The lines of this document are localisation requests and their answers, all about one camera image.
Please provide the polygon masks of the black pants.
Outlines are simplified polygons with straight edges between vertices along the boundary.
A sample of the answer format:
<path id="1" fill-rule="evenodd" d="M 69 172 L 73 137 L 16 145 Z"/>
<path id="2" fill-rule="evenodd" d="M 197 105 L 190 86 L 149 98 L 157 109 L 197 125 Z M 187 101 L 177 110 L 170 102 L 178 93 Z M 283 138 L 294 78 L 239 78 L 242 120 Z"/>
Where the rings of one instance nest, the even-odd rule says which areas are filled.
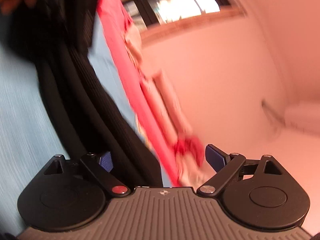
<path id="1" fill-rule="evenodd" d="M 46 110 L 74 160 L 110 152 L 129 188 L 161 187 L 161 168 L 104 90 L 88 59 L 98 0 L 24 0 L 12 12 L 9 45 L 35 64 Z"/>

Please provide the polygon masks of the rolled cream blanket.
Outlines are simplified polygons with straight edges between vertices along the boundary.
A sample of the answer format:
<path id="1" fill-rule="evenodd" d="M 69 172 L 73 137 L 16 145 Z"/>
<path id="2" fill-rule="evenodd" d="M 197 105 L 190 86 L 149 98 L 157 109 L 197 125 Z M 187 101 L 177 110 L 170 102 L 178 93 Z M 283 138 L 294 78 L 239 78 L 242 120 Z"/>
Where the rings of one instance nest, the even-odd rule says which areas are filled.
<path id="1" fill-rule="evenodd" d="M 207 161 L 204 161 L 201 166 L 198 166 L 190 152 L 184 155 L 177 153 L 176 165 L 179 184 L 181 186 L 192 187 L 194 191 L 216 174 Z"/>

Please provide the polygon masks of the folded red blanket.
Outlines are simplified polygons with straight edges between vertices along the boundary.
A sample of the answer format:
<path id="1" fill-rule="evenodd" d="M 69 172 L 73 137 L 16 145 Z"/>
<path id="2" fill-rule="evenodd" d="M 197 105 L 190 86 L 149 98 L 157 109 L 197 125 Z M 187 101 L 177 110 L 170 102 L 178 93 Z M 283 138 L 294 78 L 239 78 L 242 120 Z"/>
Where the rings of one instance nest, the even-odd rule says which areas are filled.
<path id="1" fill-rule="evenodd" d="M 189 152 L 200 167 L 204 162 L 204 146 L 196 136 L 179 137 L 176 144 L 172 147 L 175 154 L 184 155 Z"/>

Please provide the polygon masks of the red bedsheet bed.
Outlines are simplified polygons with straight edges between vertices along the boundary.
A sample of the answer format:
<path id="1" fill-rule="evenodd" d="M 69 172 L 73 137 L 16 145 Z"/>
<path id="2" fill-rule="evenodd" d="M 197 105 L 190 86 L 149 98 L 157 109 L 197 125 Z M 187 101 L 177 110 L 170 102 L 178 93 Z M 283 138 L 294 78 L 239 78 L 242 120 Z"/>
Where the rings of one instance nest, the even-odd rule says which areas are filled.
<path id="1" fill-rule="evenodd" d="M 155 151 L 173 185 L 181 186 L 178 182 L 173 145 L 167 143 L 140 87 L 142 80 L 153 81 L 153 77 L 146 77 L 143 74 L 142 64 L 139 68 L 133 65 L 125 47 L 124 33 L 130 24 L 134 23 L 133 19 L 125 10 L 121 0 L 98 0 L 97 12 L 125 94 L 135 113 L 136 123 L 145 131 L 148 144 Z"/>

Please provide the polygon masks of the upper pink pillow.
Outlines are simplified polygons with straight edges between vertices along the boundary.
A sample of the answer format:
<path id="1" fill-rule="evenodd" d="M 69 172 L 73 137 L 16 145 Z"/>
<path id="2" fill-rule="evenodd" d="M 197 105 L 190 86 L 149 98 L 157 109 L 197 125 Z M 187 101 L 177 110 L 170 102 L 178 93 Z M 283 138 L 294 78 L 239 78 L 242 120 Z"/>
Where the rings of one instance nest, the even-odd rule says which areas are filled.
<path id="1" fill-rule="evenodd" d="M 178 134 L 184 136 L 192 135 L 193 129 L 182 111 L 178 96 L 165 72 L 160 71 L 155 74 L 153 76 L 153 81 L 163 99 Z"/>

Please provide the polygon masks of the pink pillow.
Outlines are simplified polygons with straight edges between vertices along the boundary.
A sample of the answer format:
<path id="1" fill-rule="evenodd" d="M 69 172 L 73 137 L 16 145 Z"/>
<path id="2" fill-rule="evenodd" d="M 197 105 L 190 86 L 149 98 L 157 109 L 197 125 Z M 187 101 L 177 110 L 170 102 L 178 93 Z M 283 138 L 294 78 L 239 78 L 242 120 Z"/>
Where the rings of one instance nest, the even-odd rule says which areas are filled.
<path id="1" fill-rule="evenodd" d="M 154 82 L 152 80 L 142 80 L 140 87 L 167 143 L 171 146 L 176 144 L 178 140 L 176 129 Z"/>
<path id="2" fill-rule="evenodd" d="M 182 111 L 178 96 L 165 72 L 160 71 L 155 74 L 153 76 L 153 81 L 163 99 L 178 134 L 184 136 L 192 135 L 193 129 Z"/>

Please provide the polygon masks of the blue floral bedsheet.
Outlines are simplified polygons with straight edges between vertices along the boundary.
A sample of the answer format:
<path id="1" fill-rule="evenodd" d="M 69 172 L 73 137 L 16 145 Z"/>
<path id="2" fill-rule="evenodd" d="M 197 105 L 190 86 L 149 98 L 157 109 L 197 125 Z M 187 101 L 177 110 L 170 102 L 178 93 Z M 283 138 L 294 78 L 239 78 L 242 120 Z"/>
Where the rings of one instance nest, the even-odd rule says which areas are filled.
<path id="1" fill-rule="evenodd" d="M 7 45 L 9 16 L 1 15 L 1 234 L 18 235 L 25 224 L 17 199 L 25 186 L 57 153 L 69 158 L 42 102 L 34 64 Z M 122 116 L 146 144 L 125 95 L 96 14 L 89 61 Z"/>

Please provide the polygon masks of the lower pink pillow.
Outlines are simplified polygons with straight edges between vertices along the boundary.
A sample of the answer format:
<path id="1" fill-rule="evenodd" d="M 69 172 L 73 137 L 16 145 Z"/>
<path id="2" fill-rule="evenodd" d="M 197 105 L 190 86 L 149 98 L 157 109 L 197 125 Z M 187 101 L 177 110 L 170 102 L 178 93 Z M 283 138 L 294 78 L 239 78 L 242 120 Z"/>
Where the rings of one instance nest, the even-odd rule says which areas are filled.
<path id="1" fill-rule="evenodd" d="M 176 129 L 154 82 L 152 80 L 142 80 L 140 87 L 167 143 L 171 146 L 176 144 L 178 140 Z"/>

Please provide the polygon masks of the peach towel on bed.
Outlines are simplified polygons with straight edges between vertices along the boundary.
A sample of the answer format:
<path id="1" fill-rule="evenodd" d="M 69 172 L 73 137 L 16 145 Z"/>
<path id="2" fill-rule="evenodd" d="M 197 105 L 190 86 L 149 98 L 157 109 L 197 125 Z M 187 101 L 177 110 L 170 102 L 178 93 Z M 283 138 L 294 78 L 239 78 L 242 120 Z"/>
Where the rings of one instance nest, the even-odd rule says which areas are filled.
<path id="1" fill-rule="evenodd" d="M 131 62 L 136 68 L 139 68 L 143 62 L 142 39 L 134 23 L 130 24 L 125 31 L 124 42 Z"/>

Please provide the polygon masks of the pink patterned curtain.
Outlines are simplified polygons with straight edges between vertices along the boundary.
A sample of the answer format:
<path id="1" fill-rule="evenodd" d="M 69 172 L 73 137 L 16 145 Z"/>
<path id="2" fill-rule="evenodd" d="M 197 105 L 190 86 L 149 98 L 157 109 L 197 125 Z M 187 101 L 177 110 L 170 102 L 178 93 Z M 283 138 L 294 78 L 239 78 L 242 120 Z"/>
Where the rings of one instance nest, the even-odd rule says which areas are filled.
<path id="1" fill-rule="evenodd" d="M 147 46 L 158 42 L 167 37 L 177 35 L 189 31 L 191 29 L 205 27 L 207 25 L 221 22 L 229 18 L 238 16 L 245 16 L 246 12 L 241 7 L 226 6 L 219 12 L 212 12 L 209 14 L 202 14 L 190 18 L 184 18 L 179 21 L 170 22 L 167 24 L 153 24 L 148 29 L 142 31 L 140 36 L 142 38 L 142 45 Z"/>

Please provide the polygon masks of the dark framed window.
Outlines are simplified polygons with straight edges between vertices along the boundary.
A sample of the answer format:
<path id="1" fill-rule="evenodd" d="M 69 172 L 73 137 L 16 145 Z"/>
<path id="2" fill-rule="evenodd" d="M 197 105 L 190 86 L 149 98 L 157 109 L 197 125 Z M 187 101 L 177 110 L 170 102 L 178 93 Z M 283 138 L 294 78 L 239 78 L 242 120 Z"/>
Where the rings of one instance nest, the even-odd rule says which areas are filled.
<path id="1" fill-rule="evenodd" d="M 145 30 L 155 24 L 168 24 L 194 16 L 220 12 L 229 0 L 126 0 L 123 2 L 134 24 Z"/>

